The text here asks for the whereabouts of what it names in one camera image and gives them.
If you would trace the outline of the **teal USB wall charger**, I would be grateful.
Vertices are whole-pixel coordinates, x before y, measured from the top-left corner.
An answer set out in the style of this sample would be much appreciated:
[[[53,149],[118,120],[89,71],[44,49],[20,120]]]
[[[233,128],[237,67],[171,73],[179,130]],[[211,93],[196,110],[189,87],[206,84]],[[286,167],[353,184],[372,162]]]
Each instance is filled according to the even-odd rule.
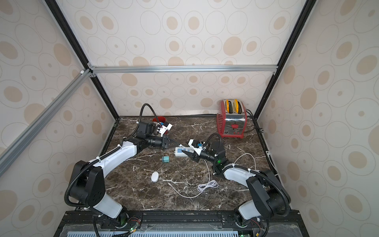
[[[162,161],[163,163],[169,163],[169,162],[170,162],[170,158],[169,158],[169,156],[163,156],[163,157],[161,158],[161,161]]]

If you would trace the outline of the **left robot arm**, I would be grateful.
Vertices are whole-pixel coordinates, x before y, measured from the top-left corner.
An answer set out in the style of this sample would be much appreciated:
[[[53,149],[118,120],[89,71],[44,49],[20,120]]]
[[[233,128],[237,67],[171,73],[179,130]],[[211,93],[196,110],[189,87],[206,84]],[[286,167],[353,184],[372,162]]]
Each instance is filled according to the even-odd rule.
[[[160,121],[159,118],[153,122],[138,120],[135,130],[122,138],[116,148],[89,162],[77,162],[64,193],[65,204],[88,208],[98,215],[124,224],[128,215],[124,206],[107,194],[105,178],[119,165],[146,148],[169,148],[172,140],[167,133],[171,128],[172,124]]]

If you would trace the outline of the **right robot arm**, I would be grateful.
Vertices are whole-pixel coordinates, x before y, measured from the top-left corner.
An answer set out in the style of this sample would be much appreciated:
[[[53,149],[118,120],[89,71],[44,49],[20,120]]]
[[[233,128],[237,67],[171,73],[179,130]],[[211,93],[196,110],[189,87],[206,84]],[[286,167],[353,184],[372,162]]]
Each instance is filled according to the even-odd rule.
[[[290,213],[291,198],[270,169],[254,170],[230,162],[219,134],[211,134],[206,141],[191,139],[184,151],[195,162],[203,159],[212,163],[213,174],[246,186],[251,200],[235,209],[236,224],[243,227],[254,218],[269,220],[275,216],[286,217]]]

